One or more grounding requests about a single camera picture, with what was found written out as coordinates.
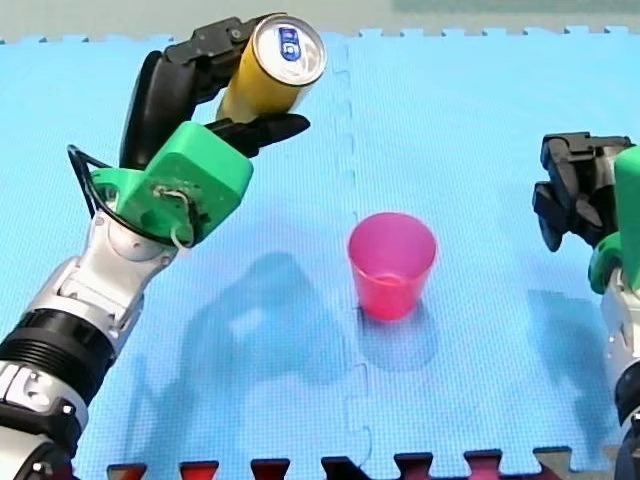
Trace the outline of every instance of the can lid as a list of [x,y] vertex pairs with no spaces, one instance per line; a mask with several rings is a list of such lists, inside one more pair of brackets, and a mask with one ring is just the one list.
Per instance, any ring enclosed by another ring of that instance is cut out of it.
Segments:
[[256,27],[253,50],[267,74],[286,85],[312,84],[327,66],[320,34],[303,20],[288,15],[264,19]]

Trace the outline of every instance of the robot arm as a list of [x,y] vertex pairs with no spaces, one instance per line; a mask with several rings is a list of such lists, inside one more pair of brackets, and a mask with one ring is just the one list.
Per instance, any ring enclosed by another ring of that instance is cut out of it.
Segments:
[[589,281],[609,331],[607,374],[622,427],[616,480],[640,480],[640,147],[627,137],[547,135],[533,209],[551,251],[571,232],[593,247]]
[[223,20],[147,56],[119,168],[68,147],[91,224],[84,252],[52,273],[0,343],[0,480],[72,478],[88,407],[140,317],[145,288],[239,206],[249,158],[309,127],[287,113],[191,121],[227,85],[259,20]]

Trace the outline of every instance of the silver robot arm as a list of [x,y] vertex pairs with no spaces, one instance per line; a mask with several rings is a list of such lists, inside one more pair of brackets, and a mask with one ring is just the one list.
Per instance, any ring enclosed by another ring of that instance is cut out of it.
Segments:
[[0,344],[0,480],[72,478],[87,408],[176,253],[96,213],[84,253],[53,272]]
[[607,370],[621,425],[615,480],[640,480],[640,292],[613,270],[602,297],[608,331]]

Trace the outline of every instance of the aluminum can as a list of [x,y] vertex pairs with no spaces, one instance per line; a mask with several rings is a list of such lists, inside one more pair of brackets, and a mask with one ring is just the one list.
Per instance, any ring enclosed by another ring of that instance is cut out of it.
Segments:
[[216,120],[248,123],[262,115],[289,112],[322,77],[326,66],[327,51],[318,32],[298,18],[270,15],[253,31]]

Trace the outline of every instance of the blue label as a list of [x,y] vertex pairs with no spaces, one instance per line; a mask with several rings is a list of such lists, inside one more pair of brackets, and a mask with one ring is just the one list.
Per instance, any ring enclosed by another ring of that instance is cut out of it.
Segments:
[[294,28],[280,27],[280,55],[288,62],[295,62],[300,58],[300,42],[298,32]]

